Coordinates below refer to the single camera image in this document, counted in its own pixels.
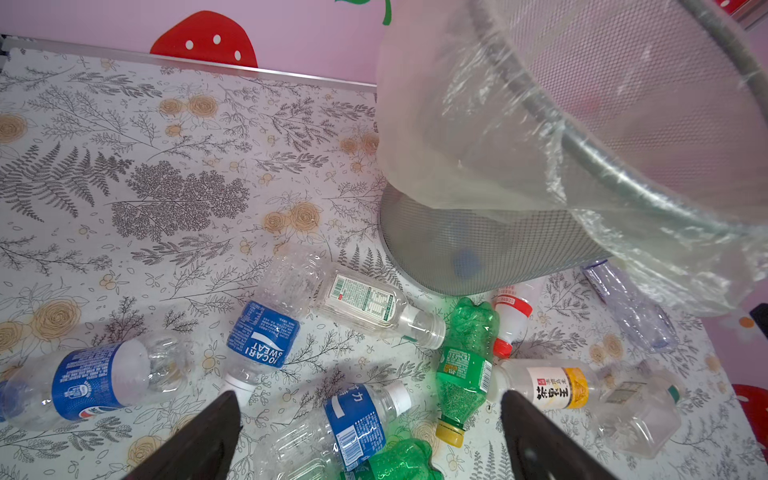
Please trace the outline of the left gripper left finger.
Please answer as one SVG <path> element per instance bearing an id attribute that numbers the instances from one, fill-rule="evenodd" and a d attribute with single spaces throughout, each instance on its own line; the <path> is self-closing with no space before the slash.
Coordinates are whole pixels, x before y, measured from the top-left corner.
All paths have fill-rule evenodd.
<path id="1" fill-rule="evenodd" d="M 225 391 L 125 479 L 224 480 L 240 431 L 236 394 Z"/>

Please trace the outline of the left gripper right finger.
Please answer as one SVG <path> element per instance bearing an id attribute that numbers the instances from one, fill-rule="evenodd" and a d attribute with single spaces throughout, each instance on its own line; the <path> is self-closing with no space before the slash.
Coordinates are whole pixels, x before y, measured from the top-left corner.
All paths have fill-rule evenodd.
<path id="1" fill-rule="evenodd" d="M 515 479 L 615 479 L 520 393 L 503 394 L 500 418 Z"/>

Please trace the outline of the square clear bottle green cap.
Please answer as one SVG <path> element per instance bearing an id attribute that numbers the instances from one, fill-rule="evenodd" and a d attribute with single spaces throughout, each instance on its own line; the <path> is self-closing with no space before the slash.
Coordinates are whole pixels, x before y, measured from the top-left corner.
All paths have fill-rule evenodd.
<path id="1" fill-rule="evenodd" d="M 590 412 L 598 440 L 615 452 L 653 459 L 682 425 L 686 388 L 667 370 L 651 370 L 616 386 Z"/>

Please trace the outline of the green bottle yellow cap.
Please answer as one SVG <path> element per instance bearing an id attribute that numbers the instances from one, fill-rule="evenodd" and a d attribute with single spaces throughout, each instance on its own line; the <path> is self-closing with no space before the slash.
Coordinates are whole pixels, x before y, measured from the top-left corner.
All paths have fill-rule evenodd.
<path id="1" fill-rule="evenodd" d="M 421 439 L 399 440 L 356 469 L 337 476 L 341 480 L 443 480 L 431 465 L 431 445 Z"/>

